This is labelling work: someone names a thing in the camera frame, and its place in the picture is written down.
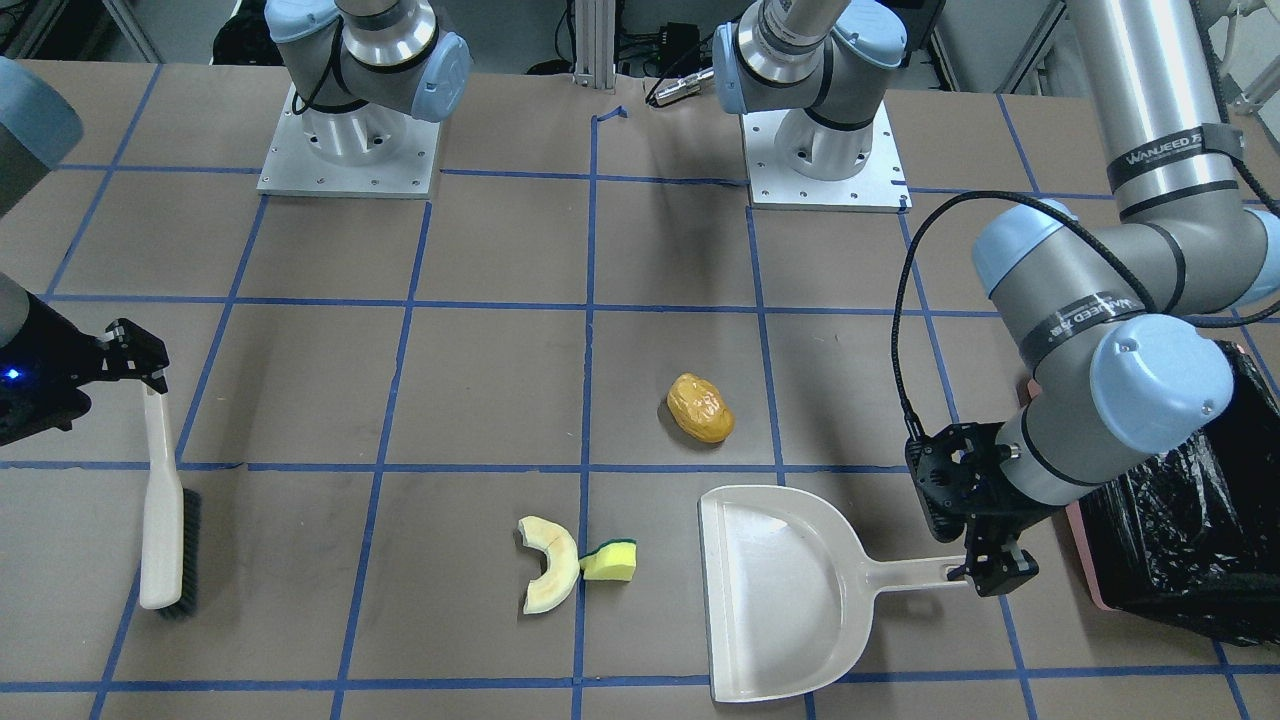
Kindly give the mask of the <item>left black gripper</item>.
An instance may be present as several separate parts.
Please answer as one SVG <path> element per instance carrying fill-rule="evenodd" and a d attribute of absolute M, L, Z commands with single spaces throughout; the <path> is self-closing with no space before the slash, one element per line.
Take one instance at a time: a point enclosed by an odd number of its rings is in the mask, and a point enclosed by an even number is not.
<path fill-rule="evenodd" d="M 1002 428 L 1001 423 L 959 423 L 905 443 L 908 470 L 932 537 L 948 543 L 966 533 L 965 560 L 948 569 L 946 579 L 986 583 L 986 597 L 1014 592 L 1041 569 L 1018 543 L 1030 520 L 1030 501 L 1001 469 L 1018 456 L 1011 445 L 997 441 Z"/>

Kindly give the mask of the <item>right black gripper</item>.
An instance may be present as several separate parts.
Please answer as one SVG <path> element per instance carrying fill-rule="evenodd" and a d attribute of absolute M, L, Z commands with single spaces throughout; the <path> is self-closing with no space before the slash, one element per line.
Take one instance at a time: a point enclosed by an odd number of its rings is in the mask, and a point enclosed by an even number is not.
<path fill-rule="evenodd" d="M 1 351 L 1 445 L 50 430 L 70 430 L 92 401 L 92 380 L 140 380 L 166 395 L 165 343 L 129 319 L 114 320 L 99 340 L 76 328 L 33 295 L 15 337 Z"/>

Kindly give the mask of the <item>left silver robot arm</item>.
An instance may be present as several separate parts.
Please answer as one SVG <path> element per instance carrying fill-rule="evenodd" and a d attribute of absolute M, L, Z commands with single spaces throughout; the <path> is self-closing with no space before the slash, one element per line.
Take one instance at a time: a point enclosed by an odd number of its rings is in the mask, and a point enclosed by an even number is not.
<path fill-rule="evenodd" d="M 1010 209 L 972 249 L 975 273 L 1039 393 L 1005 423 L 928 436 L 890 361 L 905 459 L 931 533 L 964 538 L 948 570 L 983 597 L 1037 571 L 1019 536 L 1176 448 L 1230 404 L 1234 375 L 1201 336 L 1226 310 L 1277 310 L 1277 204 L 1244 163 L 1198 1 L 1070 1 L 1119 224 L 998 191 Z"/>

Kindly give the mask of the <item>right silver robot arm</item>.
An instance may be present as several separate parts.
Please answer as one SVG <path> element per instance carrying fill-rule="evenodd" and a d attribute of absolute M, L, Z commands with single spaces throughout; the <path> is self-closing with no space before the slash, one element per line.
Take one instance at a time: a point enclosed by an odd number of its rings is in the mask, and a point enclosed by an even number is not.
<path fill-rule="evenodd" d="M 458 106 L 472 58 L 429 1 L 269 1 L 270 40 L 292 95 L 262 165 L 265 195 L 424 195 L 438 127 Z M 3 278 L 1 437 L 69 430 L 84 387 L 141 380 L 168 392 L 165 343 L 136 323 L 79 331 Z"/>

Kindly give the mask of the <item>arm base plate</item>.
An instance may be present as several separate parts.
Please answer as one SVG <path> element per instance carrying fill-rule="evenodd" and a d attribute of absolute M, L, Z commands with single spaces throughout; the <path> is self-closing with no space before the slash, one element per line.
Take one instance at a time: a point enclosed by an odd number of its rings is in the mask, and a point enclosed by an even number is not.
<path fill-rule="evenodd" d="M 901 213 L 913 206 L 884 104 L 842 132 L 803 109 L 740 117 L 751 205 L 801 211 Z"/>
<path fill-rule="evenodd" d="M 268 196 L 429 200 L 442 123 L 366 105 L 293 113 L 294 87 L 269 143 L 257 191 Z"/>

